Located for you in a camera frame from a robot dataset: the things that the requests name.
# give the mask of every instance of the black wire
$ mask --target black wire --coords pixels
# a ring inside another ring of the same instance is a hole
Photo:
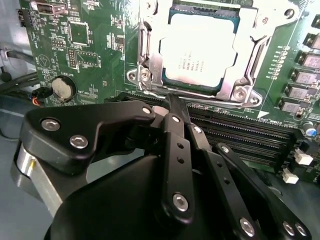
[[[8,136],[4,135],[1,128],[0,128],[0,137],[6,141],[9,141],[9,142],[17,142],[19,140],[19,138],[13,138],[13,137],[8,137]]]
[[[16,50],[10,50],[6,52],[6,55],[8,58],[13,58],[13,59],[21,59],[26,61],[27,63],[30,63],[32,65],[35,65],[35,59],[33,56],[25,54],[24,52],[21,51],[16,51]]]
[[[29,73],[29,74],[17,77],[9,82],[5,82],[0,85],[0,94],[2,94],[3,91],[16,86],[17,84],[24,83],[34,78],[37,78],[37,76],[38,74],[36,72],[33,72],[33,73]]]
[[[10,87],[4,91],[1,91],[0,94],[8,94],[10,92],[14,92],[14,91],[17,91],[17,90],[20,90],[20,89],[23,89],[23,88],[26,88],[26,87],[31,87],[31,86],[34,86],[34,85],[37,85],[40,83],[40,80],[38,78],[33,78],[29,81],[26,81],[26,82],[21,82],[19,83],[18,85],[15,85],[13,87]]]

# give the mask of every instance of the mounting hole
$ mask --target mounting hole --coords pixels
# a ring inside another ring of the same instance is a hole
[[[302,118],[302,114],[296,114],[294,117],[295,117],[296,119],[301,119],[301,118]]]
[[[178,162],[180,164],[184,164],[185,163],[185,160],[183,158],[181,158],[181,157],[178,157],[177,160],[178,160]]]
[[[227,185],[230,184],[230,181],[227,178],[224,178],[223,180],[224,180],[225,184],[227,184]]]
[[[180,142],[178,142],[177,145],[178,145],[178,147],[179,147],[180,149],[184,149],[184,148],[185,148]]]
[[[284,16],[286,19],[291,19],[294,15],[295,15],[295,10],[293,10],[292,8],[289,8],[284,12]]]

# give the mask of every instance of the integrated circuit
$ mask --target integrated circuit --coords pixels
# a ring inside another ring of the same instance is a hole
[[[302,52],[298,62],[306,68],[320,69],[320,55],[318,54]]]
[[[320,50],[320,34],[309,33],[304,40],[304,44],[309,48]]]
[[[286,95],[294,99],[305,99],[308,94],[308,89],[303,86],[289,85],[286,90]]]
[[[312,71],[295,69],[292,73],[291,79],[297,84],[311,85],[317,80],[318,74]]]
[[[88,24],[85,22],[69,22],[70,41],[73,44],[88,46]]]
[[[94,52],[86,51],[75,51],[76,52],[76,61],[79,64],[84,64],[88,66],[98,66],[98,54]]]
[[[282,98],[279,103],[279,107],[282,111],[295,114],[300,108],[299,101]]]

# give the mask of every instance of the chip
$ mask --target chip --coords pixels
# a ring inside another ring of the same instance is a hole
[[[313,84],[317,78],[316,73],[295,70],[292,80],[298,84]]]
[[[88,39],[88,25],[83,22],[69,22],[70,40],[73,44],[87,46]]]
[[[288,91],[288,97],[294,99],[305,99],[308,94],[308,89],[300,88],[300,87],[290,87]]]
[[[320,69],[320,55],[303,52],[299,58],[299,63],[303,67]]]
[[[185,84],[217,87],[235,63],[234,28],[231,20],[174,14],[168,37],[161,41],[165,76]]]

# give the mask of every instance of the connector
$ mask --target connector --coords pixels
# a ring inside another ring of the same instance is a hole
[[[297,148],[294,153],[294,159],[299,165],[309,166],[314,158]]]
[[[46,99],[54,94],[54,91],[51,87],[42,86],[36,90],[32,91],[32,97],[36,97],[38,100]]]
[[[288,168],[283,169],[282,179],[286,184],[296,184],[299,180],[297,175],[292,174]]]

